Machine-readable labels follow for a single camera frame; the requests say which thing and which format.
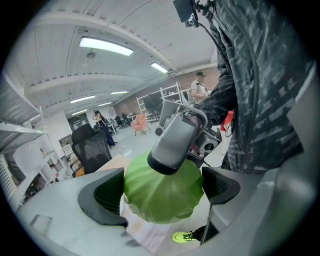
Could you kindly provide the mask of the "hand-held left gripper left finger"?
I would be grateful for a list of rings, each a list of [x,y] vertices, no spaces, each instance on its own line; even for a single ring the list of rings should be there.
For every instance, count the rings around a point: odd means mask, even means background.
[[[124,169],[56,182],[16,215],[47,256],[152,256],[128,232],[121,216]]]

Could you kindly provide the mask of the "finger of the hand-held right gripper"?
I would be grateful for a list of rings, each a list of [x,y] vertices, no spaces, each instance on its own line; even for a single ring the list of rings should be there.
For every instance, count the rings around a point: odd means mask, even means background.
[[[196,116],[175,116],[148,154],[148,165],[162,175],[175,174],[186,159],[201,126],[201,119]]]

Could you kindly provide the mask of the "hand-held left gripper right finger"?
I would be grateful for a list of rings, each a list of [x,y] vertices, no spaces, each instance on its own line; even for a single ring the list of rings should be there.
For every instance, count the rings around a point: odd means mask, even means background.
[[[249,176],[219,171],[239,185],[211,201],[201,253],[274,253],[295,232],[315,202],[315,157],[303,153],[268,170],[257,182]]]

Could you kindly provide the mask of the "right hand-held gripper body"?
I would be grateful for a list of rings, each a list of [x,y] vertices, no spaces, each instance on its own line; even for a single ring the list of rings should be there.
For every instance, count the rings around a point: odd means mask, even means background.
[[[192,159],[203,161],[222,142],[219,128],[208,121],[203,111],[189,105],[165,100],[155,130],[164,148]]]

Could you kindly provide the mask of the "green cabbage head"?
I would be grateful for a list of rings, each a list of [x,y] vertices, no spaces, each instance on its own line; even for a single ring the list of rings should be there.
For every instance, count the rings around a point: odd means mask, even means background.
[[[132,213],[148,223],[172,224],[189,218],[204,195],[204,178],[185,159],[173,175],[153,170],[145,152],[132,160],[124,175],[124,195]]]

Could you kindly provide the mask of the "person's right forearm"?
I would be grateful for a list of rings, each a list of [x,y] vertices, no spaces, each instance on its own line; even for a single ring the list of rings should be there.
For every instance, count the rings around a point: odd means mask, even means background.
[[[237,105],[237,94],[233,76],[227,69],[220,71],[218,83],[210,96],[199,103],[195,108],[206,115],[214,126],[221,125],[229,111]]]

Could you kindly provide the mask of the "black monitor screen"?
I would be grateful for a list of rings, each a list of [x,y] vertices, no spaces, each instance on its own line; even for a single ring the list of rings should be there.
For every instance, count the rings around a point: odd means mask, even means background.
[[[144,106],[146,110],[151,114],[155,112],[160,112],[163,106],[163,100],[157,93],[152,93],[147,95],[143,99]]]

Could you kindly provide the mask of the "person's black trousers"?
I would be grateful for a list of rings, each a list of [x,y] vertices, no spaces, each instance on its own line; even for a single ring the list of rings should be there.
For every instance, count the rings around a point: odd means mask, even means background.
[[[217,229],[211,224],[207,226],[202,226],[192,232],[192,238],[199,242],[205,242],[217,234]]]

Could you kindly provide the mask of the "black mesh office chair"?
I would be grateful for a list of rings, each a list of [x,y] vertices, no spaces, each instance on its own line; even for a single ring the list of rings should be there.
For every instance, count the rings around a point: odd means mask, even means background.
[[[75,129],[71,140],[72,152],[81,164],[72,173],[74,178],[94,173],[112,160],[105,133],[94,130],[88,123]]]

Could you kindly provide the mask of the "neon yellow shoe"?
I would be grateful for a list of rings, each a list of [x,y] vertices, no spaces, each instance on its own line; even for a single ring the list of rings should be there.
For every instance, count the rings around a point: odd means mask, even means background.
[[[191,241],[200,241],[201,240],[201,234],[199,232],[195,231],[179,231],[172,235],[172,240],[176,243],[183,244]]]

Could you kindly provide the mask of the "white cluttered storage shelf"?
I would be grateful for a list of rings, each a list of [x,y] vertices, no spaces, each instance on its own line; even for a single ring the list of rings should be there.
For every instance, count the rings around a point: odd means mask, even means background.
[[[0,74],[0,191],[13,211],[66,177],[48,134],[31,126],[43,119],[41,108],[27,100],[7,74]]]

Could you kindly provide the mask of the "person's black patterned jacket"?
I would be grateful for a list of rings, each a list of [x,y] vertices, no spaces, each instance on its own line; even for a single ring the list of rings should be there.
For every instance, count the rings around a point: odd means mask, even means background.
[[[303,150],[287,114],[315,60],[269,0],[215,0],[210,11],[218,69],[232,75],[237,97],[229,166],[262,175]]]

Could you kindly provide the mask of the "white open shelving frame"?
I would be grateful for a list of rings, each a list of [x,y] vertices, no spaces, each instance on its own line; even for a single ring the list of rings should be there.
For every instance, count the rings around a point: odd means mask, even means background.
[[[146,115],[146,120],[147,122],[154,123],[160,120],[162,108],[160,112],[154,112],[154,113],[149,113],[144,105],[143,99],[150,95],[150,94],[159,94],[160,97],[162,98],[163,104],[165,101],[171,101],[174,103],[182,103],[182,98],[181,98],[181,87],[180,85],[176,82],[174,85],[162,88],[160,87],[159,90],[155,92],[148,93],[147,95],[137,97],[136,101],[139,107],[139,111],[141,114]]]

